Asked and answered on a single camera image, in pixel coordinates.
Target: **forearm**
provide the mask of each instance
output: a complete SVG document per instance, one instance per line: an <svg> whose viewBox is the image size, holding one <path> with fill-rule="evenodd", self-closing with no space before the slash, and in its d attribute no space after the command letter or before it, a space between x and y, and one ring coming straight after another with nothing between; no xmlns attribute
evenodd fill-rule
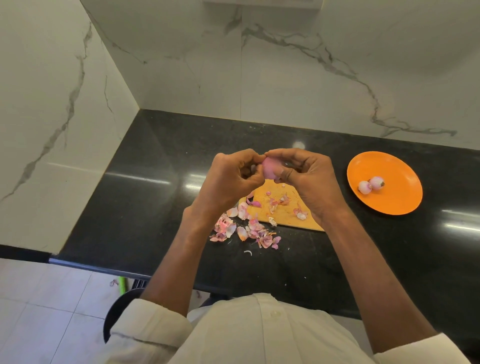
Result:
<svg viewBox="0 0 480 364"><path fill-rule="evenodd" d="M352 289L373 352L436 334L349 208L323 222Z"/></svg>
<svg viewBox="0 0 480 364"><path fill-rule="evenodd" d="M186 316L193 282L209 232L215 221L195 216L192 208L183 214L180 228L141 298Z"/></svg>

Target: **marble wall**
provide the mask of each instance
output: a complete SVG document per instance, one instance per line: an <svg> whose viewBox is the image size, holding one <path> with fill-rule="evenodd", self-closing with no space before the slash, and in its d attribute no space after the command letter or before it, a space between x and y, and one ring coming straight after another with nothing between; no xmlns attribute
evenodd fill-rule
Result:
<svg viewBox="0 0 480 364"><path fill-rule="evenodd" d="M480 149L477 0L82 3L142 108Z"/></svg>
<svg viewBox="0 0 480 364"><path fill-rule="evenodd" d="M0 243L56 253L138 105L78 0L0 4Z"/></svg>

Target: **yellow cutting board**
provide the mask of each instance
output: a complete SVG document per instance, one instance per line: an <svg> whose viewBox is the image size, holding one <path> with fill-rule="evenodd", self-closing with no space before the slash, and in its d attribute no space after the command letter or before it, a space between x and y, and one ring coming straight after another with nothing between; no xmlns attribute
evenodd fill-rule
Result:
<svg viewBox="0 0 480 364"><path fill-rule="evenodd" d="M278 201L285 193L290 199L290 203L287 206L278 204L276 210L270 213L270 198ZM245 202L246 199L247 198L244 197L239 202ZM268 222L268 218L273 217L279 225L324 231L320 225L313 220L311 211L301 200L295 187L289 184L285 184L285 187L282 187L281 183L275 183L273 180L265 180L263 186L253 192L253 200L259 201L262 207L248 206L247 211L250 215L257 217L259 221ZM293 214L293 209L298 208L299 205L302 211L308 212L305 220L300 220Z"/></svg>

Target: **shirt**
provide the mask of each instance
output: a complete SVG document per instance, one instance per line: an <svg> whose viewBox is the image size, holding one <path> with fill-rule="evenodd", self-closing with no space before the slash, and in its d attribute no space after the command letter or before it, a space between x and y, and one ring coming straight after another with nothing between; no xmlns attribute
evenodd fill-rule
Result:
<svg viewBox="0 0 480 364"><path fill-rule="evenodd" d="M445 335L370 358L329 314L259 293L219 301L187 316L133 300L110 330L99 363L468 364Z"/></svg>

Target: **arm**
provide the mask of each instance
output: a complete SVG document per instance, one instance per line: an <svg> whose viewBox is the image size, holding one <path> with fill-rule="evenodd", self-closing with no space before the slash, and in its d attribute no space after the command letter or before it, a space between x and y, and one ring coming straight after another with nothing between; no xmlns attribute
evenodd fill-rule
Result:
<svg viewBox="0 0 480 364"><path fill-rule="evenodd" d="M198 196L185 209L177 235L142 299L187 315L207 237L222 213L265 182L261 165L254 175L250 169L264 158L252 149L215 156Z"/></svg>
<svg viewBox="0 0 480 364"><path fill-rule="evenodd" d="M382 254L347 206L329 157L301 149L276 149L295 169L279 167L276 182L292 184L328 234L340 260L374 353L436 335Z"/></svg>

